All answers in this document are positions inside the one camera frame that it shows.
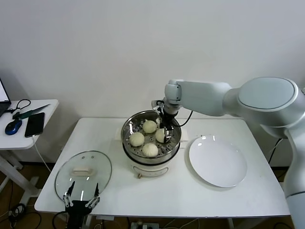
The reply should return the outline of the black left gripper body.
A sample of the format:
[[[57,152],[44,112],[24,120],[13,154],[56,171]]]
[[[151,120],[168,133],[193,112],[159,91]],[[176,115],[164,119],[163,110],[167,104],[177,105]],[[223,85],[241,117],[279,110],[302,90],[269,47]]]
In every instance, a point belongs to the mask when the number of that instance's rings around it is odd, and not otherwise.
[[[73,200],[73,206],[65,208],[68,213],[67,229],[81,229],[84,219],[92,211],[92,207],[88,205],[88,201]]]

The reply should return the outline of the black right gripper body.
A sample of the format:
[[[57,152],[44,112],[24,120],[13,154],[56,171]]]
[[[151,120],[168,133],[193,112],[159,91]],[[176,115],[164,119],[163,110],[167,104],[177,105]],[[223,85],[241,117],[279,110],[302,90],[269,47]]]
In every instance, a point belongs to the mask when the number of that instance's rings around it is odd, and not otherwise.
[[[164,128],[170,128],[173,130],[173,119],[175,115],[174,114],[168,114],[167,112],[163,113],[163,120],[164,120]]]

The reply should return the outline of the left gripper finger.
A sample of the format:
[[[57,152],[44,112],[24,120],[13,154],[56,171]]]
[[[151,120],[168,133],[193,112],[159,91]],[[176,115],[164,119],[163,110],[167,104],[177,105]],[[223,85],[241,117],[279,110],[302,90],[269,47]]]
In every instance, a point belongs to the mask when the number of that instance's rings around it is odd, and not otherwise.
[[[75,182],[73,181],[73,183],[71,184],[71,186],[68,188],[68,191],[63,195],[63,201],[66,207],[72,207],[73,206],[73,202],[71,199],[71,194],[74,188]]]
[[[94,208],[100,202],[99,197],[99,184],[96,184],[96,188],[94,191],[93,198],[89,200],[89,202],[85,205],[87,208]]]

